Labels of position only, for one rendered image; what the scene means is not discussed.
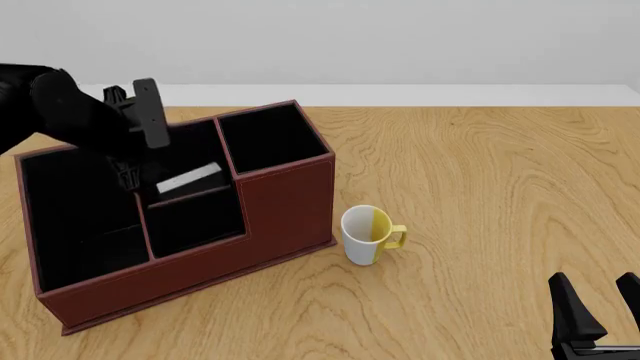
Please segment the black book with white pages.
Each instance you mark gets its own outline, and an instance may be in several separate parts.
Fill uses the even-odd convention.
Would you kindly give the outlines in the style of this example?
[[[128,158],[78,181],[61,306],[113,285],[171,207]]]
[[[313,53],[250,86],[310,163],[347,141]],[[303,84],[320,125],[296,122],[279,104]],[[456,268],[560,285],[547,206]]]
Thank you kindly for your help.
[[[226,185],[222,167],[216,162],[198,167],[186,173],[156,184],[160,196],[177,197]]]

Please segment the white and yellow mug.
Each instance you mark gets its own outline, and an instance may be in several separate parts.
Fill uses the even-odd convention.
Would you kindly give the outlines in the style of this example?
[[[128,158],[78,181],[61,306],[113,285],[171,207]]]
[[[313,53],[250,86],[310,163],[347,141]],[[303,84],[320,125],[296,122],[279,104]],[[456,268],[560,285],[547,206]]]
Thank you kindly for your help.
[[[407,239],[407,227],[394,225],[376,206],[353,206],[342,215],[340,227],[345,254],[359,266],[373,265],[383,251],[402,248]]]

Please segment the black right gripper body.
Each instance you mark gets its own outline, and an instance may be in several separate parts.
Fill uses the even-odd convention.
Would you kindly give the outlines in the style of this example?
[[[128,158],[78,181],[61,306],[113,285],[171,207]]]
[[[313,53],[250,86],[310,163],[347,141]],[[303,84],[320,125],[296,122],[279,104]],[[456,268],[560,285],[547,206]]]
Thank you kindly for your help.
[[[554,360],[640,360],[640,345],[598,346],[590,339],[552,340]]]

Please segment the red-brown desk caddy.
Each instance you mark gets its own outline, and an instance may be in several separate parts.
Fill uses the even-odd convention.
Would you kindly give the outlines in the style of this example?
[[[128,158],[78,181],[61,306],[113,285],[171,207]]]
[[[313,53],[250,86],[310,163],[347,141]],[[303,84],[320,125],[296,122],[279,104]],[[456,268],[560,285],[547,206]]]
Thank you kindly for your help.
[[[36,298],[70,335],[335,244],[335,154],[295,101],[170,125],[172,194],[74,146],[17,155]]]

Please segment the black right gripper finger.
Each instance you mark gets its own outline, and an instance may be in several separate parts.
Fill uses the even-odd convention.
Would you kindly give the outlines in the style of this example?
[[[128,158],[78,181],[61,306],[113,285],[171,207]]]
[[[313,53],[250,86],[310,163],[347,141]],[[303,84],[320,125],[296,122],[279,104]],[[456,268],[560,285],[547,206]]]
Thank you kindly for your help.
[[[616,280],[616,286],[627,307],[640,327],[640,278],[633,272],[626,272]]]
[[[548,284],[553,307],[553,342],[595,342],[608,335],[604,326],[588,311],[563,272],[552,275]]]

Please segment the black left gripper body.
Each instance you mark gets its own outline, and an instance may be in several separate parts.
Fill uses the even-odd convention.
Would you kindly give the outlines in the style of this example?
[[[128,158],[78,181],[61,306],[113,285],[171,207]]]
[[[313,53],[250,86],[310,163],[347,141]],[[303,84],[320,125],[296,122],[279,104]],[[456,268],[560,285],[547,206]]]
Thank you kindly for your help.
[[[110,86],[103,89],[104,103],[112,107],[124,119],[129,133],[140,131],[140,121],[135,113],[136,98],[127,97],[125,89]],[[108,163],[116,173],[119,185],[126,191],[136,191],[140,187],[140,165],[135,161],[125,160],[121,155],[107,155]]]

